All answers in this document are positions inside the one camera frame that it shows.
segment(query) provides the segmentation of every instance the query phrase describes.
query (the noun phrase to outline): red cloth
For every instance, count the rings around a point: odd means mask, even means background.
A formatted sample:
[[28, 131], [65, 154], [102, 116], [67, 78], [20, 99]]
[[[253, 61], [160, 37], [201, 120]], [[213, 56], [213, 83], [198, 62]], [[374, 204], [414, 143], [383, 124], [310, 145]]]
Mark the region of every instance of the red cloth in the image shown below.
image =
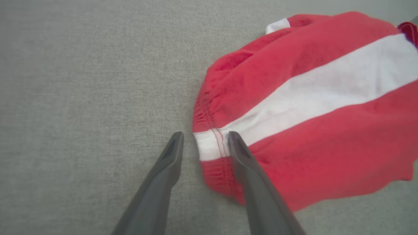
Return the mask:
[[207, 71], [193, 133], [208, 186], [244, 202], [227, 147], [232, 130], [292, 210], [411, 180], [416, 48], [393, 25], [356, 12], [280, 25]]
[[411, 22], [403, 22], [398, 25], [398, 29], [418, 48], [418, 27], [416, 25]]

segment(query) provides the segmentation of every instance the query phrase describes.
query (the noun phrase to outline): stitching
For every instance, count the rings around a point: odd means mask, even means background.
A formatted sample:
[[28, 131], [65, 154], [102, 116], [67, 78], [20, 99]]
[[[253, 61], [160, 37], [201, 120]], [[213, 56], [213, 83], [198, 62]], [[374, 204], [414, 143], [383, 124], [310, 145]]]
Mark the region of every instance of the stitching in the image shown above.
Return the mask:
[[[209, 109], [208, 109], [208, 107], [207, 106], [205, 106], [205, 105], [203, 105], [203, 110], [206, 112], [206, 114], [205, 114], [205, 119], [206, 119], [206, 122], [209, 124], [209, 128], [211, 128], [211, 130], [212, 130], [212, 132], [213, 132], [213, 134], [215, 135], [215, 138], [216, 138], [216, 140], [217, 140], [217, 144], [218, 144], [218, 150], [219, 150], [219, 153], [221, 154], [221, 158], [223, 157], [222, 156], [222, 152], [221, 152], [221, 148], [220, 148], [220, 146], [219, 146], [219, 142], [218, 142], [218, 137], [216, 136], [216, 134], [215, 134], [215, 132], [213, 131], [213, 129], [216, 129], [219, 133], [220, 133], [220, 131], [217, 129], [217, 128], [215, 128], [214, 127], [214, 125], [213, 125], [213, 117], [212, 117], [212, 115], [211, 115], [211, 113], [209, 112]], [[224, 184], [224, 185], [226, 185], [227, 186], [227, 188], [226, 188], [226, 193], [229, 195], [229, 196], [233, 196], [233, 188], [232, 188], [232, 182], [229, 180], [227, 180], [227, 177], [226, 177], [226, 172], [227, 172], [227, 169], [226, 169], [226, 166], [225, 166], [225, 163], [223, 162], [224, 160], [226, 160], [226, 159], [222, 159], [221, 160], [221, 162], [222, 162], [222, 164], [221, 164], [221, 174], [222, 174], [222, 177], [221, 177], [221, 181], [222, 181], [222, 183]]]
[[412, 25], [406, 24], [406, 25], [401, 26], [401, 29], [404, 28], [405, 26], [409, 26], [411, 28], [411, 31], [412, 31], [412, 42], [415, 43], [415, 32], [414, 32], [414, 28], [412, 27]]
[[224, 149], [224, 154], [225, 154], [225, 157], [227, 157], [227, 152], [226, 152], [226, 150], [225, 150], [225, 145], [224, 145], [224, 136], [222, 135], [222, 132], [220, 132], [218, 128], [216, 128], [216, 130], [217, 130], [217, 131], [218, 131], [218, 133], [221, 135], [221, 139], [222, 139], [222, 148]]

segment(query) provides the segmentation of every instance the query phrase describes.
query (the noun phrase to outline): gray surface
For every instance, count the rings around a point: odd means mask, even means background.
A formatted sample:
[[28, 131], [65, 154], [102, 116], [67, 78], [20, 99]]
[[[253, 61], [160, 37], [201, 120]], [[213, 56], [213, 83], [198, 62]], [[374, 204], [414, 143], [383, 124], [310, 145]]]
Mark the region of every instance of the gray surface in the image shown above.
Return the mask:
[[[0, 234], [109, 234], [166, 141], [185, 133], [167, 234], [249, 234], [209, 190], [191, 135], [207, 67], [295, 13], [400, 23], [418, 1], [2, 0]], [[418, 181], [297, 213], [310, 235], [418, 231]]]
[[418, 24], [418, 16], [416, 16], [415, 18], [413, 18], [411, 20], [411, 22], [414, 23], [414, 24]]

